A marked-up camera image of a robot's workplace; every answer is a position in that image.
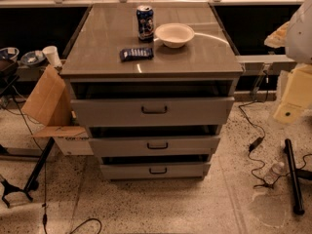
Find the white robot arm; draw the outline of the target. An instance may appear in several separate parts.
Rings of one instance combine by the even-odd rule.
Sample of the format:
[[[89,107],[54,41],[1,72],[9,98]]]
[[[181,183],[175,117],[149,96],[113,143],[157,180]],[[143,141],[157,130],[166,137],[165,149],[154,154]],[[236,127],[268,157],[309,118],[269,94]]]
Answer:
[[[286,56],[296,62],[273,113],[275,121],[291,124],[312,104],[312,0],[304,0],[291,19],[271,33],[264,44],[284,47]]]

